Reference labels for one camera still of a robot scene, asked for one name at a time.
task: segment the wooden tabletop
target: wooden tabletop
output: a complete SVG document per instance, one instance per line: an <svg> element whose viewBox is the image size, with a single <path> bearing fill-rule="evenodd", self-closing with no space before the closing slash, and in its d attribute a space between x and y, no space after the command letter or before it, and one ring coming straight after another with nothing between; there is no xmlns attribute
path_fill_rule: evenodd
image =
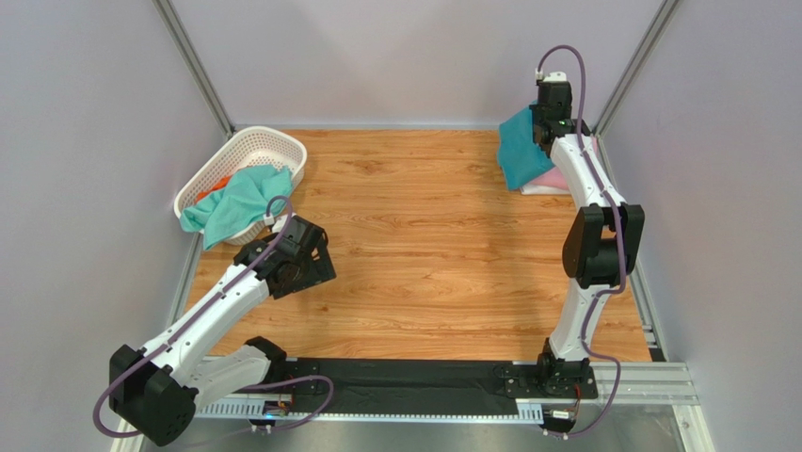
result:
<svg viewBox="0 0 802 452"><path fill-rule="evenodd" d="M262 335L290 356L537 358L568 289L570 196L507 191L493 131L287 133L309 151L293 205L326 229L337 278L266 300L213 354ZM189 306L238 250L202 255ZM629 290L607 302L593 347L650 361Z"/></svg>

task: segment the blue cloth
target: blue cloth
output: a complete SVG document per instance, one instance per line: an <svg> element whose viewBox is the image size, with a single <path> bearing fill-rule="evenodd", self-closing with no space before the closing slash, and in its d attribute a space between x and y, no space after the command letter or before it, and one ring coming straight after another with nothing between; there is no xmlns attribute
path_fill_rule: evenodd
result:
<svg viewBox="0 0 802 452"><path fill-rule="evenodd" d="M499 139L497 160L507 189L521 188L554 168L552 160L532 140L532 110L528 106L499 125Z"/></svg>
<svg viewBox="0 0 802 452"><path fill-rule="evenodd" d="M225 187L186 207L181 213L181 228L188 233L203 230L203 248L209 250L263 218L274 196L289 196L292 191L292 174L287 167L244 168ZM271 214L278 215L283 208L284 202L273 202Z"/></svg>

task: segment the metal frame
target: metal frame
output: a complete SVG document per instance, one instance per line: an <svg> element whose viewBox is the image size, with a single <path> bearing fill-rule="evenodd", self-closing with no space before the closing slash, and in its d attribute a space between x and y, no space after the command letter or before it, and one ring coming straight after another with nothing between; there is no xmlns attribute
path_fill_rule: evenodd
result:
<svg viewBox="0 0 802 452"><path fill-rule="evenodd" d="M656 42L666 28L672 14L681 0L664 0L655 14L647 33L641 40L624 74L608 100L596 126L595 132L599 136L600 157L607 174L614 181L603 146L603 135L612 123L621 102L626 96L630 86L638 76ZM193 74L200 91L212 110L220 129L226 137L231 137L234 126L223 108L223 104L203 69L198 55L193 49L189 37L181 24L178 14L170 0L153 0L159 13L165 21L168 30L176 42L184 61ZM168 323L172 324L184 311L189 298L189 289L193 282L197 265L201 257L200 236L193 237L187 260L184 264L184 274L180 279L176 296L173 300ZM656 318L652 315L653 306L649 289L643 278L640 266L635 267L630 283L634 291L638 311L644 326L644 333L650 347L662 347L659 328ZM600 398L596 403L603 403L610 394L615 380L615 366L611 363L593 363L594 372L599 386ZM261 406L265 399L272 395L229 395L218 402L209 405L199 412L198 417L205 418L248 418L257 412L256 407ZM490 424L536 424L542 418L543 403L559 404L570 403L572 400L560 399L518 399L518 415L510 416L375 416L375 415L340 415L323 413L320 420L330 421L382 421L382 422L458 422L458 423L490 423ZM702 416L696 390L684 363L624 363L621 382L614 404L635 405L672 405L682 435L682 441L688 451L714 450L713 443L707 431ZM295 413L294 417L304 413ZM130 429L131 426L124 420L120 422L119 430ZM142 437L115 440L112 451L140 450L143 445Z"/></svg>
<svg viewBox="0 0 802 452"><path fill-rule="evenodd" d="M178 47L178 51L184 58L187 69L192 73L192 77L195 78L195 83L198 84L200 94L203 95L203 99L206 101L206 104L209 105L209 109L212 110L212 115L215 117L217 125L220 127L226 139L231 138L234 130L231 119L229 119L229 115L226 113L225 108L223 108L223 103L217 96L217 92L212 86L212 81L209 80L209 75L207 75L206 70L203 69L201 59L198 58L195 48L192 47L192 42L189 40L186 30L181 24L178 12L176 12L170 0L153 0L153 4L162 16L162 20L164 20L169 34L172 36L176 47Z"/></svg>

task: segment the cable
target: cable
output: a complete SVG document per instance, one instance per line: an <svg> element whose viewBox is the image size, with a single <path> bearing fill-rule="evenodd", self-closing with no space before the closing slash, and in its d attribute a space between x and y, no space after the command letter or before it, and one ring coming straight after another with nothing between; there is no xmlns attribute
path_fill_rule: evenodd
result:
<svg viewBox="0 0 802 452"><path fill-rule="evenodd" d="M243 278L245 278L245 276L251 270L253 270L253 268L255 266L257 266L259 263L261 263L279 245L279 242L281 242L281 240L284 238L284 236L287 234L287 231L289 230L289 228L288 228L288 226L290 224L289 219L293 217L293 204L290 202L290 199L287 198L286 196L275 196L275 197L273 197L273 199L270 200L270 202L267 203L267 214L268 215L270 215L270 207L273 205L273 202L276 202L276 201L284 201L286 203L286 209L287 209L287 221L284 222L284 225L281 228L281 230L279 231L279 233L276 236L276 238L273 239L267 245L265 250L262 251L262 253L259 254L259 256L257 256L256 259L253 260L253 262L250 263L250 265L248 265L239 274L234 276L232 278L232 280L228 284L224 285L223 288L219 292L215 293L208 301L206 301L206 303L203 304L203 306L201 306L198 309L198 311L196 311L192 316L190 316L189 319L186 320L186 322L178 330L176 330L176 332L174 332L169 337L169 339L167 340L167 342L165 344L162 344L161 346L157 347L156 350L152 351L151 353L146 355L143 359L139 360L134 365L129 367L125 372L120 374L119 377L117 377L114 381L112 381L111 384L108 385L108 388L105 389L105 391L103 391L101 396L98 398L98 401L95 402L94 410L92 410L92 422L94 423L95 427L101 433L103 433L105 436L109 436L111 438L131 438L131 437L134 437L134 436L137 436L137 435L141 434L141 432L138 431L138 430L134 430L134 431L114 431L114 430L106 427L103 424L103 421L100 418L101 407L105 403L106 399L128 377L133 375L137 370L142 368L142 366L144 366L145 364L151 362L156 356L158 356L159 354L164 352L166 349L171 347L173 344L178 342L179 338L181 337L182 334L184 334L186 332L186 330L188 330L192 325L194 325L195 322L197 322L198 319L201 318L201 316L206 311L208 311L216 302L218 302L220 299L222 299L222 297L229 290L231 290L232 287L234 287Z"/></svg>
<svg viewBox="0 0 802 452"><path fill-rule="evenodd" d="M546 429L543 430L545 434L554 436L555 438L561 438L567 440L569 438L579 438L581 436L585 436L588 432L593 430L604 417L610 412L610 407L613 405L613 399L616 397L616 393L618 392L618 386L621 383L621 362L613 356L602 355L590 349L590 346L587 344L587 326L590 323L590 317L593 316L593 313L596 311L596 307L599 304L599 300L605 295L615 295L623 293L627 287L627 266L626 266L626 254L624 253L624 237L623 237L623 230L621 229L621 214L616 208L616 204L613 201L613 196L607 191L607 187L604 186L604 182L602 181L602 177L599 175L599 170L596 169L596 165L593 164L593 160L590 158L590 153L594 152L593 141L590 142L590 151L585 149L584 140L582 138L582 114L585 111L585 61L582 59L582 55L579 54L579 51L576 50L574 47L566 44L557 45L548 52L540 59L540 62L537 64L537 72L542 73L543 63L546 61L546 58L549 57L552 53L558 50L568 50L576 56L576 60L579 63L579 73L580 73L580 94L579 94L579 110L577 112L577 121L576 121L576 140L579 143L579 150L582 154L582 157L585 159L585 163L587 167L590 169L590 172L593 174L593 179L596 180L596 185L601 190L601 195L607 200L607 203L610 204L613 211L613 222L616 226L616 248L618 249L618 274L620 275L621 284L618 288L610 288L610 289L602 289L596 294L593 295L593 299L590 302L590 307L587 310L587 314L585 315L585 320L582 322L582 348L585 349L585 352L594 357L599 358L601 360L606 360L612 362L616 365L616 380L613 383L613 389L610 390L610 396L607 398L607 403L604 405L604 408L601 410L599 417L596 418L593 422L590 423L587 427L573 432L573 433L557 433L551 432Z"/></svg>
<svg viewBox="0 0 802 452"><path fill-rule="evenodd" d="M295 422L293 422L291 424L287 424L287 425L284 425L284 426L275 426L275 427L270 428L270 429L264 428L264 427L256 427L256 426L251 426L251 427L247 427L247 428L241 428L239 430L234 430L232 432L226 433L225 435L223 435L221 437L213 438L211 440L205 440L205 441L201 441L199 443L192 443L192 444L176 444L176 446L179 447L179 448L182 448L182 449L189 449L189 448L193 448L193 447L201 447L201 446L205 446L205 445L217 444L217 443L219 443L219 442L221 442L223 440L231 438L232 436L240 435L242 433L248 433L248 432L253 432L253 431L274 432L274 431L285 431L285 430L290 430L292 428L298 428L298 427L300 427L300 426L312 421L312 419L315 416L317 416L318 414L320 414L323 410L325 410L326 407L331 402L331 398L334 396L334 382L331 381L331 379L329 377L326 377L326 376L323 376L323 375L309 375L307 377L299 377L297 379L287 379L285 381L279 381L278 383L252 384L250 386L246 386L246 387L242 388L242 391L267 391L267 390L271 390L271 389L278 389L278 388L282 388L282 387L285 387L285 386L289 386L291 384L302 383L304 381L312 381L312 380L324 381L329 386L329 392L326 394L326 400L324 400L323 403L321 403L320 406L317 407L317 409L315 411L307 414L302 419L299 419L299 420L297 420L297 421L295 421Z"/></svg>

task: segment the orange cloth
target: orange cloth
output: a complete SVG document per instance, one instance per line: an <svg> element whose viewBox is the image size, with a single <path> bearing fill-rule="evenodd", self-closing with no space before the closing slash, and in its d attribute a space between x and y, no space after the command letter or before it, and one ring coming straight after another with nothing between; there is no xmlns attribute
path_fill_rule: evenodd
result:
<svg viewBox="0 0 802 452"><path fill-rule="evenodd" d="M206 190L206 191L202 191L201 193L198 193L198 197L195 198L195 204L200 202L203 198L206 198L206 196L208 196L209 193L211 193L213 191L216 191L216 190L220 190L221 188L224 188L229 183L229 181L231 179L232 179L232 176L226 176L226 177L220 179L219 181L217 181L217 183L215 184L215 186L212 187L211 190Z"/></svg>

